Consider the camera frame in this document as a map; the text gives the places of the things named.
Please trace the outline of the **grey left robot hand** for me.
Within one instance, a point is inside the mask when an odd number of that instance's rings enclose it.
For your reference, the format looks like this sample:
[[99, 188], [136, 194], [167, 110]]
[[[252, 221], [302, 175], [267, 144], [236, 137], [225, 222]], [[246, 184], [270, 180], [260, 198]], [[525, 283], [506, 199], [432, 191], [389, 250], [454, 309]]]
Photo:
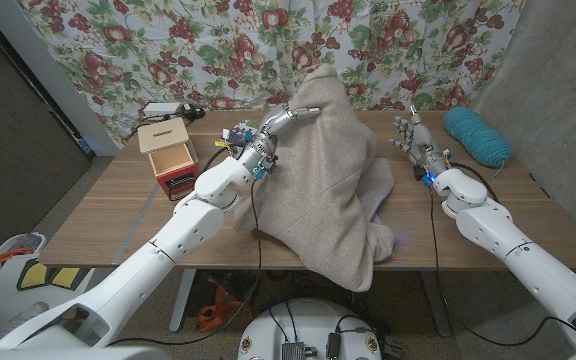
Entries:
[[320, 112], [319, 107], [291, 108], [288, 105], [274, 107], [263, 117], [260, 127], [245, 149], [262, 155], [273, 154], [280, 135], [286, 133], [295, 122], [309, 120]]

